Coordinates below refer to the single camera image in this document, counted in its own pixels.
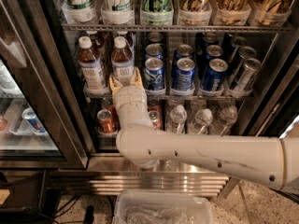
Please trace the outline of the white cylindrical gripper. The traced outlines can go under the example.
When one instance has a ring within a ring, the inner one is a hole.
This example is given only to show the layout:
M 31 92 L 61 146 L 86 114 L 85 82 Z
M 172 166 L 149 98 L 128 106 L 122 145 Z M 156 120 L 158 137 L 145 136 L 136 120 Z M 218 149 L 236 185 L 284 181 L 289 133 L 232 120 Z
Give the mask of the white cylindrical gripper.
M 122 87 L 122 84 L 113 74 L 109 76 L 109 86 L 113 94 L 113 103 L 120 122 L 150 122 L 147 106 L 147 94 L 142 89 L 142 77 L 139 69 L 130 84 L 133 86 Z

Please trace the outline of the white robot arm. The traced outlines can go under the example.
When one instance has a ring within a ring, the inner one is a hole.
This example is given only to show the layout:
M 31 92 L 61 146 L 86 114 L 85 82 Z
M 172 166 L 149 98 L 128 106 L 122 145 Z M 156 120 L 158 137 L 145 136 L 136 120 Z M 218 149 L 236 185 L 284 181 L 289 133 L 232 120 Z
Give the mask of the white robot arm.
M 153 128 L 139 71 L 127 86 L 109 77 L 121 129 L 120 154 L 142 168 L 174 160 L 245 179 L 271 189 L 299 193 L 299 138 L 174 134 Z

